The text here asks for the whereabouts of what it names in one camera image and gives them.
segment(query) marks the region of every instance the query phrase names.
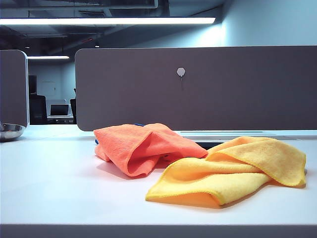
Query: stainless steel bowl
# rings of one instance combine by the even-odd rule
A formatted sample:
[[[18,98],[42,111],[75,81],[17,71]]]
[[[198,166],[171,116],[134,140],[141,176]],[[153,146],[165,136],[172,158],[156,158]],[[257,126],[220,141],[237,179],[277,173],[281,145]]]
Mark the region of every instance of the stainless steel bowl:
[[[23,134],[25,126],[0,123],[0,141],[11,141]]]

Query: black chair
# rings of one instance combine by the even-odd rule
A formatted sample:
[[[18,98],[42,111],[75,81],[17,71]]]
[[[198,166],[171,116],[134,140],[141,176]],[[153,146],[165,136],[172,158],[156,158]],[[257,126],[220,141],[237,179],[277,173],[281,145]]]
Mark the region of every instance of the black chair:
[[[73,117],[74,117],[74,124],[77,124],[77,119],[76,119],[76,99],[70,99],[70,106],[71,106],[71,111],[72,111]]]
[[[45,96],[31,94],[29,98],[29,106],[31,125],[48,124]]]

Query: fluorescent light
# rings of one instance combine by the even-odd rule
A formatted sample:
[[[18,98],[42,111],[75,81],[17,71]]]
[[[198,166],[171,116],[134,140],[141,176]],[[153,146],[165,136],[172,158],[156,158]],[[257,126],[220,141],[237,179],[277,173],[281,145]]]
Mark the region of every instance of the fluorescent light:
[[[5,18],[0,25],[165,25],[213,24],[214,17],[150,17],[150,18]]]
[[[28,56],[29,60],[57,60],[57,59],[69,59],[68,56]]]

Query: desk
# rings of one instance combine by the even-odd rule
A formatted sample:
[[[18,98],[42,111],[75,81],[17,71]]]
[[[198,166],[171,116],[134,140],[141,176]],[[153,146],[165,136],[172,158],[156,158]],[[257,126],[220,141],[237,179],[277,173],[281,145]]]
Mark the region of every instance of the desk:
[[[66,115],[66,116],[48,116],[48,122],[54,120],[54,124],[74,124],[74,117],[73,115]]]
[[[92,132],[31,125],[1,144],[1,238],[316,237],[317,133],[280,134],[304,136],[286,142],[307,154],[307,187],[268,185],[210,209],[146,202],[163,169],[130,179],[95,156]]]

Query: towel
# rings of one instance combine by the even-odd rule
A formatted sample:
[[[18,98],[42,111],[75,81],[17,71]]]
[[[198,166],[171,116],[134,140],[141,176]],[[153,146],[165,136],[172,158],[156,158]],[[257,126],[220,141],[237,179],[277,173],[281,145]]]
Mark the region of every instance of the towel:
[[[303,152],[282,141],[242,136],[209,149],[205,159],[184,158],[169,165],[146,200],[221,208],[269,181],[303,187],[305,163]]]
[[[118,125],[94,130],[98,140],[95,153],[112,161],[131,177],[146,176],[161,160],[161,166],[184,157],[204,158],[207,150],[194,141],[183,138],[166,125]]]

